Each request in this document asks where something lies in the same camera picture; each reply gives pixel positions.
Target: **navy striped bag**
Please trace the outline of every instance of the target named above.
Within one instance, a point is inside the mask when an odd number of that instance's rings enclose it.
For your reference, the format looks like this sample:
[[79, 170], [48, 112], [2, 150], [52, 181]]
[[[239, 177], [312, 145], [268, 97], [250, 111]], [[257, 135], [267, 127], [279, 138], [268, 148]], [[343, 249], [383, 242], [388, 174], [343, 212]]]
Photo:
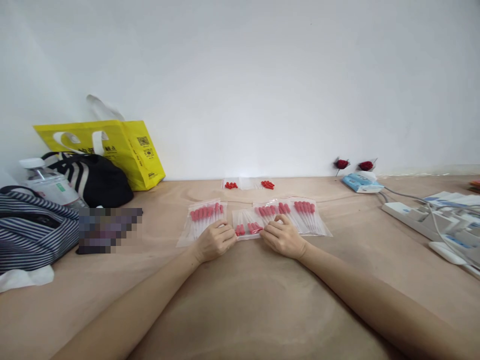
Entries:
[[[34, 196], [12, 191], [15, 188]], [[50, 265], [78, 242], [77, 210], [45, 200], [28, 187], [0, 189], [0, 275]]]

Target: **white tissue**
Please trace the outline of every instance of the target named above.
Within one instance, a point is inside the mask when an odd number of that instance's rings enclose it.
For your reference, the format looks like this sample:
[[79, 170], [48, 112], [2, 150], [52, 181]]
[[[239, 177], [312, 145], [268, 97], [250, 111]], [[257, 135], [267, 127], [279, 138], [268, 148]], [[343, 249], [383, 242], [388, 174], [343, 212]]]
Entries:
[[377, 175], [371, 171], [358, 171], [357, 174], [362, 175], [364, 178], [367, 178], [372, 183], [377, 181]]
[[54, 270], [50, 265], [33, 271], [20, 269], [9, 270], [0, 275], [0, 293], [10, 289], [23, 288], [27, 286], [40, 286], [51, 283], [54, 280]]

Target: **table surface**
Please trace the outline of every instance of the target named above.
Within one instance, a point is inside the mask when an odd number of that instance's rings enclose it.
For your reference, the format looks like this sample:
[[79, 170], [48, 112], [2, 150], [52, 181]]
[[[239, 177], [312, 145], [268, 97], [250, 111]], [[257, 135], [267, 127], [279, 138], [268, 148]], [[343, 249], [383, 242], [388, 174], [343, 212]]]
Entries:
[[[473, 176], [391, 177], [381, 183], [425, 197], [466, 190]], [[432, 252], [427, 238], [381, 211], [339, 177], [272, 179], [275, 190], [221, 189], [221, 180], [162, 182], [135, 194], [143, 208], [140, 253], [76, 255], [53, 265], [44, 286], [0, 294], [0, 359], [49, 359], [114, 299], [182, 251], [187, 208], [221, 198], [231, 211], [286, 196], [317, 201], [333, 237], [315, 246], [370, 272], [453, 327], [480, 333], [480, 283]], [[390, 201], [409, 198], [387, 193]], [[182, 286], [131, 359], [401, 359], [316, 276], [261, 240], [238, 242]]]

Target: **yellow tote bag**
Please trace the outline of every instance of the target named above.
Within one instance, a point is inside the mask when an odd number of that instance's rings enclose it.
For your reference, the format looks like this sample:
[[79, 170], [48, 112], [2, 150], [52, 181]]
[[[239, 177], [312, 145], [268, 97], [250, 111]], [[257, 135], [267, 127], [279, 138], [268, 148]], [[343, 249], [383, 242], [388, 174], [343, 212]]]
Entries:
[[52, 151], [68, 149], [106, 157], [125, 172], [133, 191], [156, 186], [165, 177], [165, 171], [144, 122], [125, 121], [116, 109], [95, 96], [88, 95], [87, 101], [97, 119], [102, 118], [100, 107], [116, 120], [36, 125], [36, 132]]

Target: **plastic bottle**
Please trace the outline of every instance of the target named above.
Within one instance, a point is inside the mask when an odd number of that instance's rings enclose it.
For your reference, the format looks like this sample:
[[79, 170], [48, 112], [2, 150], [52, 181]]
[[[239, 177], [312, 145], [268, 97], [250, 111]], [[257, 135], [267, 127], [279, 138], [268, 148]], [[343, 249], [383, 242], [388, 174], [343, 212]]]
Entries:
[[88, 208], [65, 176], [45, 167], [45, 161], [41, 158], [20, 160], [20, 165], [28, 171], [25, 186], [43, 198], [73, 209]]

